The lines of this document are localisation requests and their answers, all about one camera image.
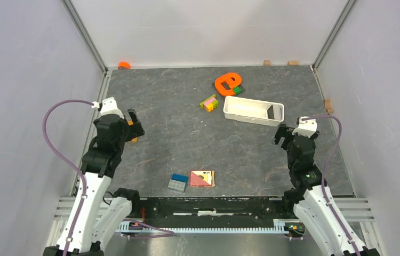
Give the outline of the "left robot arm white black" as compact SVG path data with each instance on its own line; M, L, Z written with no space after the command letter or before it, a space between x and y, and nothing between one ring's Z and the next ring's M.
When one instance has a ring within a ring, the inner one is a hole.
M99 216L103 196L122 160L125 143L145 133L136 111L127 112L132 125L116 113L103 114L94 121L97 136L83 156L82 185L62 235L55 246L44 249L44 255L103 255L120 223L141 212L138 191L119 188L106 212Z

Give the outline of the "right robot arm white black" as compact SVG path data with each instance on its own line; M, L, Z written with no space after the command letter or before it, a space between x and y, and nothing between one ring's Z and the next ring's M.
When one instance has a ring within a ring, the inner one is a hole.
M280 124L274 144L287 153L287 166L293 188L282 197L282 211L297 217L323 255L379 255L356 235L340 212L322 172L314 163L319 136L317 125L288 127Z

